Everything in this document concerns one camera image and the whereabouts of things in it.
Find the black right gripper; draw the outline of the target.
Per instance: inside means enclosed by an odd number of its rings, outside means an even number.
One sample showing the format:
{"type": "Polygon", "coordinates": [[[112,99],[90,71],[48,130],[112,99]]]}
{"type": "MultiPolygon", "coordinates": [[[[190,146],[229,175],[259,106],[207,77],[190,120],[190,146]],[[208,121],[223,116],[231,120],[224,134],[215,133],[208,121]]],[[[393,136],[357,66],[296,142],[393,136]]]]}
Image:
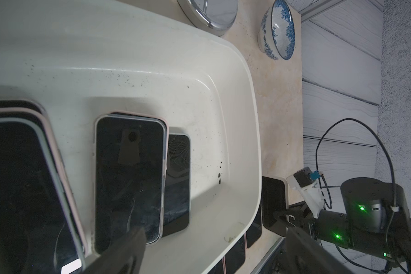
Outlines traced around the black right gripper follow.
{"type": "Polygon", "coordinates": [[[316,240],[323,240],[343,248],[349,248],[349,222],[340,212],[321,210],[318,218],[312,212],[305,217],[301,208],[275,211],[274,218],[285,227],[302,227],[316,240]]]}

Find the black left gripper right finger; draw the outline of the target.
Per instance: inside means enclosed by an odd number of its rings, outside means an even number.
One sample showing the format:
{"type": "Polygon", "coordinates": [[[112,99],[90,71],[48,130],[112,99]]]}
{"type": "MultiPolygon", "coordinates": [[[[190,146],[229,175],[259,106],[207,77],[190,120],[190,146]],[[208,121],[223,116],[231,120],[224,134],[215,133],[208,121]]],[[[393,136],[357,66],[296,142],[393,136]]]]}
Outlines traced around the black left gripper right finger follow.
{"type": "Polygon", "coordinates": [[[301,228],[287,229],[285,248],[290,274],[352,274],[301,228]]]}

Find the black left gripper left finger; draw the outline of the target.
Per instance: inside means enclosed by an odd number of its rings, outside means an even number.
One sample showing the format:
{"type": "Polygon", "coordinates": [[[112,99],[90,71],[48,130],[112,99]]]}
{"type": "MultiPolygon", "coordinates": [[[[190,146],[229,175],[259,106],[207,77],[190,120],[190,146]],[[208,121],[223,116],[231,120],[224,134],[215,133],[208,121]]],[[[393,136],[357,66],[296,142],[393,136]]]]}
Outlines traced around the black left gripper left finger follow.
{"type": "Polygon", "coordinates": [[[138,274],[146,250],[143,227],[132,229],[119,238],[83,274],[138,274]]]}

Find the pink case phone front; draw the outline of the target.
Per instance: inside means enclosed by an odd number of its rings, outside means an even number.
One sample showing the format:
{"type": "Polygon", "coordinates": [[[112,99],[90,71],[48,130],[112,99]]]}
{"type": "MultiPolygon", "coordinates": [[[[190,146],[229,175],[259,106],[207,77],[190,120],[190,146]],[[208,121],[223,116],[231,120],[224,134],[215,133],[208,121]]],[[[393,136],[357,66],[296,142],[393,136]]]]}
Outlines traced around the pink case phone front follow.
{"type": "Polygon", "coordinates": [[[249,229],[245,233],[245,247],[251,248],[255,242],[259,240],[262,234],[262,220],[261,220],[261,206],[258,208],[258,212],[250,225],[249,229]]]}

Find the mint green case phone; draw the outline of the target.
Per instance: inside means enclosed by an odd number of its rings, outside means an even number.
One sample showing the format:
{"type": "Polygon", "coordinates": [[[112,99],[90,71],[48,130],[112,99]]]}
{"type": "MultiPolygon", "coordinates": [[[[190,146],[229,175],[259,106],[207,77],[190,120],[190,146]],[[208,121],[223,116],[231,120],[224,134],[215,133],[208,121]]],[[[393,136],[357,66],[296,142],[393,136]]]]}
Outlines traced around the mint green case phone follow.
{"type": "Polygon", "coordinates": [[[59,274],[82,256],[41,127],[0,118],[0,274],[59,274]]]}

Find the blue purple case phone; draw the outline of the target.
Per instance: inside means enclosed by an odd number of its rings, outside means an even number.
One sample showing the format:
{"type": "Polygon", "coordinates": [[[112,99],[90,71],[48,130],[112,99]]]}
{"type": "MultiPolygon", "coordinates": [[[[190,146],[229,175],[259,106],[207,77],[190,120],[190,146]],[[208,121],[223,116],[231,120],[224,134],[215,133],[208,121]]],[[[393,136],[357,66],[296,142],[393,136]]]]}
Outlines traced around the blue purple case phone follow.
{"type": "Polygon", "coordinates": [[[95,121],[97,254],[136,227],[147,245],[162,237],[168,138],[161,118],[117,111],[95,121]]]}

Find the purple case phone back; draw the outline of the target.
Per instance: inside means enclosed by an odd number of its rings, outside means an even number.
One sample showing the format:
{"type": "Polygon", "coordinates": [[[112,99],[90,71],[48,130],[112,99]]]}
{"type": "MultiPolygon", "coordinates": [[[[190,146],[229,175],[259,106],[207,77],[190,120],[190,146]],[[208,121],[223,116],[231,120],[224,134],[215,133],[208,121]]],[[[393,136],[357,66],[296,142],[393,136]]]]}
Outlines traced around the purple case phone back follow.
{"type": "Polygon", "coordinates": [[[32,102],[30,100],[17,100],[17,99],[9,99],[9,100],[0,100],[0,108],[28,108],[34,110],[42,115],[46,115],[47,112],[45,109],[38,103],[32,102]]]}

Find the grey green case phone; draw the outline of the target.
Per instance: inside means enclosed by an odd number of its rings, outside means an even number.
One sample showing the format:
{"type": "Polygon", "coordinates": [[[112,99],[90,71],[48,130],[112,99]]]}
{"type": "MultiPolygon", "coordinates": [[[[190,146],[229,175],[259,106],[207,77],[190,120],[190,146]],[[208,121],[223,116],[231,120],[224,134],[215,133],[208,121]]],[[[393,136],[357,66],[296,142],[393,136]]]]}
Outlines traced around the grey green case phone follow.
{"type": "Polygon", "coordinates": [[[88,256],[90,254],[90,245],[88,244],[88,242],[86,240],[86,237],[85,237],[85,234],[84,234],[84,229],[83,229],[83,226],[82,226],[82,222],[80,220],[79,212],[78,212],[76,202],[75,202],[75,199],[74,199],[74,195],[73,195],[72,189],[70,187],[69,180],[67,178],[65,166],[63,164],[62,155],[61,155],[61,152],[60,152],[60,150],[57,146],[57,143],[56,143],[56,140],[55,140],[55,137],[54,137],[54,133],[53,133],[53,130],[51,128],[51,125],[50,125],[48,119],[42,113],[39,113],[39,112],[37,112],[35,110],[32,110],[32,109],[29,109],[29,108],[23,108],[23,107],[0,108],[0,113],[27,113],[27,114],[36,116],[37,119],[41,121],[43,131],[46,134],[46,139],[49,143],[49,147],[51,149],[51,152],[52,152],[52,155],[53,155],[53,158],[54,158],[54,161],[55,161],[57,174],[59,175],[59,178],[61,180],[64,193],[67,197],[68,206],[69,206],[70,211],[73,215],[76,230],[79,234],[79,239],[80,239],[80,241],[82,243],[82,246],[83,246],[83,254],[84,254],[84,256],[88,256]]]}

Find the light green case phone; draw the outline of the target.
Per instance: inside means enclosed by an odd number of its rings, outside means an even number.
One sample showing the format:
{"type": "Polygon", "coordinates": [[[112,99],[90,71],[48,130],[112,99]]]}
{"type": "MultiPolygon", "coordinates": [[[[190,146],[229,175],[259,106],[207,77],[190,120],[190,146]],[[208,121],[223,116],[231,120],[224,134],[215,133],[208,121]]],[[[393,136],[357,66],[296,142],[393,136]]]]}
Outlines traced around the light green case phone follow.
{"type": "Polygon", "coordinates": [[[224,270],[224,259],[221,259],[209,272],[208,274],[225,274],[224,270]]]}

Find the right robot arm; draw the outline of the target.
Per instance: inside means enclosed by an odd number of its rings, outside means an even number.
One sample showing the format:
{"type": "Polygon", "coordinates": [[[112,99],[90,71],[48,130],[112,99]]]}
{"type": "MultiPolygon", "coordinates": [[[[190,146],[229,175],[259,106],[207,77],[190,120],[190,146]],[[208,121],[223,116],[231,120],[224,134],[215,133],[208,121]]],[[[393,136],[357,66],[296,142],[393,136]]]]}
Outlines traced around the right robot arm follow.
{"type": "Polygon", "coordinates": [[[341,186],[345,213],[320,210],[308,202],[273,213],[287,227],[285,250],[293,274],[348,274],[320,241],[384,259],[389,268],[406,263],[411,274],[411,218],[404,190],[374,178],[352,178],[341,186]]]}

